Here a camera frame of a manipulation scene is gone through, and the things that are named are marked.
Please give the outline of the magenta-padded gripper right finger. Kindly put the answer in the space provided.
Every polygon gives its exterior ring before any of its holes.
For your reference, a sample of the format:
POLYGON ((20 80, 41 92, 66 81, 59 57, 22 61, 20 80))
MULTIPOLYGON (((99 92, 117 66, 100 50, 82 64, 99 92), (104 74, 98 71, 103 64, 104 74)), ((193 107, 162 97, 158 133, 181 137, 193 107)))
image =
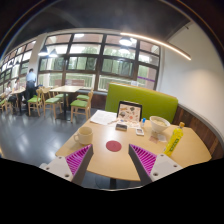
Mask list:
POLYGON ((182 169, 167 155, 163 153, 155 155, 133 144, 129 145, 129 155, 142 185, 147 185, 182 169))

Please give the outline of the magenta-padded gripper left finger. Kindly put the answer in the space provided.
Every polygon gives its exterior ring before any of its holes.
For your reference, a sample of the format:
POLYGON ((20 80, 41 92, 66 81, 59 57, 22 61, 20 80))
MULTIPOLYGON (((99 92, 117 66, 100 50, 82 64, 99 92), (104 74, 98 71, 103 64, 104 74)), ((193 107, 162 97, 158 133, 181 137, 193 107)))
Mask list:
POLYGON ((58 156, 49 164, 43 163, 40 165, 40 168, 77 185, 81 185, 92 156, 93 145, 90 144, 66 157, 58 156))

